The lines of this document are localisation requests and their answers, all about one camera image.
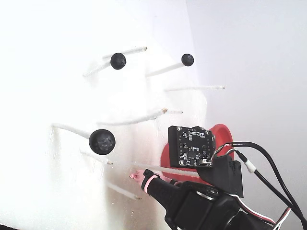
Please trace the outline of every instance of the white tape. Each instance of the white tape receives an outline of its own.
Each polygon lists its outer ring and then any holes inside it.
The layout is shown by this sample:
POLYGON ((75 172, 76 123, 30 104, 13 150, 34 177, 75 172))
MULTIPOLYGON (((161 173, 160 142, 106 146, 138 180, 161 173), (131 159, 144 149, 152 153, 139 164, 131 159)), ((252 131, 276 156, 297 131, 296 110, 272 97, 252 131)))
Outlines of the white tape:
POLYGON ((256 167, 249 160, 247 162, 244 162, 244 164, 246 165, 250 173, 254 173, 256 171, 256 167))

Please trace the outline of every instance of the black circuit board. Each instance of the black circuit board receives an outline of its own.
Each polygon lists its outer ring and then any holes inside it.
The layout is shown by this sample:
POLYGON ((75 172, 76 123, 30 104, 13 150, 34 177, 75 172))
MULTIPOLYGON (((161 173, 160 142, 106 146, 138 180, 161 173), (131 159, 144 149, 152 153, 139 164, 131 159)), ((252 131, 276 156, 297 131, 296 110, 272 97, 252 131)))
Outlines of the black circuit board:
POLYGON ((210 167, 215 151, 215 139, 211 131, 200 127, 171 126, 168 128, 169 157, 171 167, 210 167))

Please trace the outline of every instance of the pink tape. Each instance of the pink tape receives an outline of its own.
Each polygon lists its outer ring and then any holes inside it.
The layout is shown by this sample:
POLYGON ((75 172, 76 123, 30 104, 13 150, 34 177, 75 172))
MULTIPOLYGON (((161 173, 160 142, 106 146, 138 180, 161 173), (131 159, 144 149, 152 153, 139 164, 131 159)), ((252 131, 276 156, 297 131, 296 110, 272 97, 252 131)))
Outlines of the pink tape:
POLYGON ((144 186, 144 192, 147 193, 147 188, 149 186, 149 183, 154 179, 154 178, 158 178, 156 175, 153 175, 151 178, 148 179, 148 181, 146 182, 145 186, 144 186))

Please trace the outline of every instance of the black cable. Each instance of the black cable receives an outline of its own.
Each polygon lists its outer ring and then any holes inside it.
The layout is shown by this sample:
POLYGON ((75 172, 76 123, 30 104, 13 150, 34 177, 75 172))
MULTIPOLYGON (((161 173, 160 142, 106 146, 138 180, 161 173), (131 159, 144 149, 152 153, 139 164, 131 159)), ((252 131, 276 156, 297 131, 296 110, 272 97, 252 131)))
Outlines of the black cable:
POLYGON ((296 214, 297 217, 300 218, 302 222, 302 226, 304 230, 307 230, 307 220, 304 218, 304 216, 299 212, 296 207, 286 198, 284 197, 270 182, 267 181, 267 179, 264 178, 264 176, 261 175, 258 170, 255 170, 254 174, 272 191, 274 192, 288 207, 292 209, 292 211, 296 214))
POLYGON ((16 230, 16 229, 13 229, 13 228, 10 228, 10 227, 7 227, 5 225, 0 224, 0 230, 16 230))
POLYGON ((277 177, 279 184, 281 185, 281 187, 282 187, 283 191, 285 192, 285 194, 287 195, 287 197, 290 199, 291 203, 294 205, 294 207, 296 207, 296 209, 301 214, 303 214, 301 209, 299 208, 297 202, 295 201, 295 199, 293 198, 293 196, 289 192, 288 188, 284 184, 283 179, 282 179, 281 175, 279 174, 279 171, 278 171, 272 157, 269 155, 269 153, 263 147, 255 144, 255 143, 252 143, 252 142, 232 142, 232 146, 233 147, 251 147, 251 148, 254 148, 254 149, 258 150, 259 152, 261 152, 265 156, 265 158, 269 161, 269 163, 270 163, 271 167, 273 168, 273 171, 274 171, 274 173, 277 177))
MULTIPOLYGON (((243 153, 241 153, 238 150, 235 150, 236 154, 239 156, 239 158, 243 161, 243 162, 247 162, 248 159, 244 156, 243 153)), ((304 230, 307 230, 307 220, 304 218, 302 212, 297 209, 294 204, 292 204, 286 197, 284 197, 270 182, 268 182, 268 180, 266 180, 264 178, 264 176, 262 176, 262 174, 256 169, 254 171, 254 174, 272 191, 274 192, 288 207, 290 207, 292 209, 292 211, 297 215, 297 217, 300 218, 301 222, 302 222, 302 226, 304 230)))

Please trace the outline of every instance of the white foam wall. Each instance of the white foam wall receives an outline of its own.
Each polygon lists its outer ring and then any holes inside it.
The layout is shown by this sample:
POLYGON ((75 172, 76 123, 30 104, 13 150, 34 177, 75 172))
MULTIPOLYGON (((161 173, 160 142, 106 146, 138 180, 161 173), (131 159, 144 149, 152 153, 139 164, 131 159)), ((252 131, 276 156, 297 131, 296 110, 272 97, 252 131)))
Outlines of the white foam wall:
MULTIPOLYGON (((186 12, 183 3, 179 12, 186 12)), ((170 125, 204 126, 206 99, 200 92, 163 92, 174 84, 193 84, 194 66, 145 78, 193 53, 187 15, 175 18, 185 26, 176 24, 173 31, 184 29, 189 38, 172 36, 164 43, 176 55, 156 42, 159 27, 143 30, 118 3, 16 0, 1 7, 0 223, 22 230, 168 229, 164 209, 128 175, 134 170, 131 161, 159 164, 170 125), (82 77, 101 56, 135 46, 148 50, 127 56, 124 69, 82 77), (164 107, 184 113, 131 126, 96 125, 164 107), (90 151, 87 140, 51 129, 52 122, 88 132, 109 129, 117 142, 108 155, 114 164, 82 155, 79 149, 90 151), (124 197, 106 181, 142 200, 124 197)))

